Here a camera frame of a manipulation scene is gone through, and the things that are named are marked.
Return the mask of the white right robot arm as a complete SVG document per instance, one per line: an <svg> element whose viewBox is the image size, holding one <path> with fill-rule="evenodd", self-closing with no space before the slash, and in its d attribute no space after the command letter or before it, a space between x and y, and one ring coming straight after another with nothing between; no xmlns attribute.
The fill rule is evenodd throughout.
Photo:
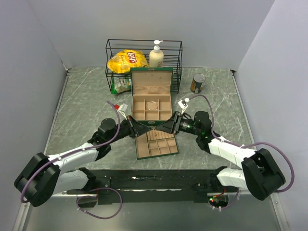
<svg viewBox="0 0 308 231"><path fill-rule="evenodd" d="M209 114L204 111L188 114L175 112L172 117L156 126L156 130L169 134L186 132L196 135L198 147L209 154L222 157L237 166L236 169L221 167L210 180L211 188L220 192L227 186L248 190L256 199L263 201L278 191L286 182L271 153L229 144L226 139L212 130Z"/></svg>

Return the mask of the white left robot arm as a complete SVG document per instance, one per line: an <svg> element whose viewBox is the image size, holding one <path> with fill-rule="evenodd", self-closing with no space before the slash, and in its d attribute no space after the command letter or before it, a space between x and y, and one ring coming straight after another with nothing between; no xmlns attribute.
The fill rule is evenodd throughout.
<svg viewBox="0 0 308 231"><path fill-rule="evenodd" d="M69 189L80 189L91 193L95 189L94 176L87 170L75 170L76 167L97 161L111 151L111 144L124 137L136 138L152 127L127 116L123 121L104 119L97 131L83 145L60 154L46 156L35 154L14 182L21 193L21 202L37 207L55 194Z"/></svg>

